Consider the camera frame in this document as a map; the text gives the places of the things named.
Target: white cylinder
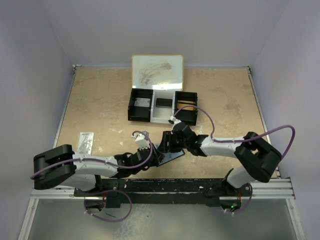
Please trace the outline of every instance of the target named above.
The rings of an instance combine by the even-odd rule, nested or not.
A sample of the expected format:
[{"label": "white cylinder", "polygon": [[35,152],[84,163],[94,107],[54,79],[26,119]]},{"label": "white cylinder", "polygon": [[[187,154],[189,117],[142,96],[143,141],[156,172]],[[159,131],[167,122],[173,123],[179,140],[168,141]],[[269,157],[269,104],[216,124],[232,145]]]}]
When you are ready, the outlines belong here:
[{"label": "white cylinder", "polygon": [[239,189],[242,185],[250,183],[254,180],[255,179],[249,175],[244,166],[233,169],[226,179],[226,181],[236,189]]}]

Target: white wall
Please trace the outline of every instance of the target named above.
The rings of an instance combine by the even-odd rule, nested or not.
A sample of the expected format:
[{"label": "white wall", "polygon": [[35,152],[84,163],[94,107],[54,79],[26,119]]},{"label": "white wall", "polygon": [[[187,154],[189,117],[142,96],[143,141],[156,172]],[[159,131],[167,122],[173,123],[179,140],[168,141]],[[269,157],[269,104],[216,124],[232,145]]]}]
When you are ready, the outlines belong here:
[{"label": "white wall", "polygon": [[[291,0],[254,62],[253,81],[268,129],[296,128],[296,138],[280,163],[291,177],[296,202],[310,240],[320,236],[320,1]],[[282,151],[290,131],[271,136]]]},{"label": "white wall", "polygon": [[253,64],[288,0],[41,0],[71,62],[129,66],[182,54],[187,66]]},{"label": "white wall", "polygon": [[0,1],[0,235],[16,240],[33,157],[52,148],[71,62],[37,0]]}]

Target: metal frame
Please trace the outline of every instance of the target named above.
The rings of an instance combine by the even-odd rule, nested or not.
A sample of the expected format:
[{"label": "metal frame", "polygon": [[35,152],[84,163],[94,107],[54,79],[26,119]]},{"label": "metal frame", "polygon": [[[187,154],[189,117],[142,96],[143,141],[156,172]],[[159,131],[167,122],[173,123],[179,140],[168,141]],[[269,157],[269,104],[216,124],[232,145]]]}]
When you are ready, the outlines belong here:
[{"label": "metal frame", "polygon": [[[60,135],[62,123],[65,117],[65,113],[67,110],[67,105],[69,101],[69,97],[71,94],[71,90],[74,84],[74,80],[76,77],[76,70],[77,68],[82,67],[81,65],[75,65],[74,67],[74,75],[71,83],[71,87],[69,90],[68,98],[65,103],[65,107],[61,116],[61,120],[57,129],[56,137],[54,139],[53,147],[56,147],[58,138]],[[251,70],[250,68],[244,67],[247,70],[248,77],[250,79],[251,87],[253,90],[254,98],[256,100],[256,104],[259,110],[259,114],[261,117],[262,125],[265,131],[267,131],[267,126],[265,123],[265,119],[261,110],[261,106],[257,97],[257,92],[254,86],[254,82],[251,76]],[[261,183],[254,181],[252,183],[253,187],[253,199],[286,199],[287,207],[288,207],[288,213],[290,215],[292,225],[295,231],[296,238],[298,240],[305,240],[305,234],[303,231],[303,227],[301,225],[300,215],[298,212],[298,208],[295,203],[295,194],[293,190],[293,186],[290,179],[282,179],[280,176],[280,172],[278,167],[276,168],[276,179],[271,179],[269,183]],[[32,227],[32,223],[36,214],[38,202],[40,199],[70,199],[70,200],[96,200],[101,199],[101,197],[97,196],[86,196],[86,197],[75,197],[74,196],[75,189],[72,187],[66,187],[66,186],[57,186],[56,188],[48,189],[48,190],[35,190],[33,189],[30,196],[29,205],[25,214],[25,218],[23,221],[23,225],[20,231],[20,235],[18,240],[27,240],[30,234],[30,230]],[[221,200],[230,200],[233,199],[233,197],[221,197]]]}]

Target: wooden table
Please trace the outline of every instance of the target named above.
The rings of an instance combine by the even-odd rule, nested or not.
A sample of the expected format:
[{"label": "wooden table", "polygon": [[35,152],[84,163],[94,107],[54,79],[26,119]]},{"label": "wooden table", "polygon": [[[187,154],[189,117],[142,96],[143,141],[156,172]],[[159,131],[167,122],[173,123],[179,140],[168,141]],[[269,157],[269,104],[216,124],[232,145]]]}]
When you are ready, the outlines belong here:
[{"label": "wooden table", "polygon": [[[262,120],[245,68],[187,68],[183,90],[198,93],[198,106],[214,120],[216,137],[244,136],[249,131],[264,132]],[[61,126],[57,146],[71,144],[77,149],[80,132],[94,132],[92,156],[135,153],[131,133],[148,131],[156,144],[171,125],[128,121],[132,88],[130,68],[80,68]],[[210,134],[212,126],[199,112],[197,134]],[[237,159],[222,156],[196,157],[190,153],[161,167],[141,171],[131,178],[223,178]]]}]

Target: smudged whiteboard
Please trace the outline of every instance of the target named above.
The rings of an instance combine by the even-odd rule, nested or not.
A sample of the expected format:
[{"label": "smudged whiteboard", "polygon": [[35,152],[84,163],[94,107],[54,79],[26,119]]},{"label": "smudged whiteboard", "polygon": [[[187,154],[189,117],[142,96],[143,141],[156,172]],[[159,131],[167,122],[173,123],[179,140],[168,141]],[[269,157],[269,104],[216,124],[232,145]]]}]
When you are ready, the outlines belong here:
[{"label": "smudged whiteboard", "polygon": [[133,55],[132,88],[153,90],[183,89],[182,55]]}]

